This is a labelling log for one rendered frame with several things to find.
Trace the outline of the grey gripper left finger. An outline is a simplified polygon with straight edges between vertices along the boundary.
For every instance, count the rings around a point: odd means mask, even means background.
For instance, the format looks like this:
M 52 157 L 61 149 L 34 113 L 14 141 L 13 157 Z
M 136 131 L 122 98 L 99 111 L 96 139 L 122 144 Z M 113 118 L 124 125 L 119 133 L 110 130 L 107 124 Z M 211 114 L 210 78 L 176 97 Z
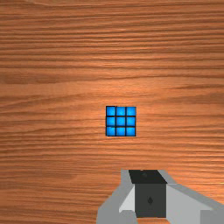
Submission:
M 136 207 L 135 186 L 131 171 L 121 170 L 121 183 L 98 208 L 96 224 L 138 224 L 138 218 L 149 218 L 150 211 Z

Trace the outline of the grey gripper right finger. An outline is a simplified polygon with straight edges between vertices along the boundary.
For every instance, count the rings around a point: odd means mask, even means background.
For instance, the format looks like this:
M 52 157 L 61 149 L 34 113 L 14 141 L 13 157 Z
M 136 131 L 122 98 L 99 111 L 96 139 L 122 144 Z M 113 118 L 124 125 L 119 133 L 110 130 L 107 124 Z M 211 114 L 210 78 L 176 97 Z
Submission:
M 143 216 L 170 224 L 224 224 L 224 205 L 178 184 L 166 171 L 143 172 Z

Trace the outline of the many-coloured puzzle cube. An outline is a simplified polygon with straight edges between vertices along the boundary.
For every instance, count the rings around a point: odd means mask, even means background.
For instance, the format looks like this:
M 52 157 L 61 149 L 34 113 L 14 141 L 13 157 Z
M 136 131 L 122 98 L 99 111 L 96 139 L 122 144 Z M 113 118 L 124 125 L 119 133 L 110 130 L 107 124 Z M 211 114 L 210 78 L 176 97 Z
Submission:
M 106 136 L 134 137 L 137 131 L 136 107 L 106 107 Z

